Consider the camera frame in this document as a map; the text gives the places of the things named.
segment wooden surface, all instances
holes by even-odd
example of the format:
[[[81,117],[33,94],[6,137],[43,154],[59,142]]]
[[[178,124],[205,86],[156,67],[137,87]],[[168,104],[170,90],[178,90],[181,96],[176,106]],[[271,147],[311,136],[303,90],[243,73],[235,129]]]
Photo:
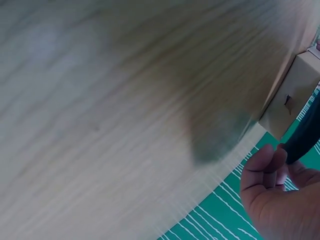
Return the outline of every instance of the wooden surface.
[[[319,12],[317,0],[0,1],[0,239],[160,235],[241,160],[230,152]]]

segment green striped fabric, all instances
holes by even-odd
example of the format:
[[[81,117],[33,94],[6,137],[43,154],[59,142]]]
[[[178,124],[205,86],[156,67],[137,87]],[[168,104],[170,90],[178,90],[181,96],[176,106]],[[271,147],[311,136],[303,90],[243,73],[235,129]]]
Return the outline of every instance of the green striped fabric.
[[[316,89],[307,104],[283,137],[285,142],[306,114],[319,90]],[[260,240],[262,237],[252,225],[239,196],[240,175],[244,164],[266,143],[278,144],[269,133],[245,156],[244,160],[222,183],[180,222],[163,234],[159,240]],[[320,142],[301,161],[310,168],[320,169]],[[296,190],[287,178],[286,190]]]

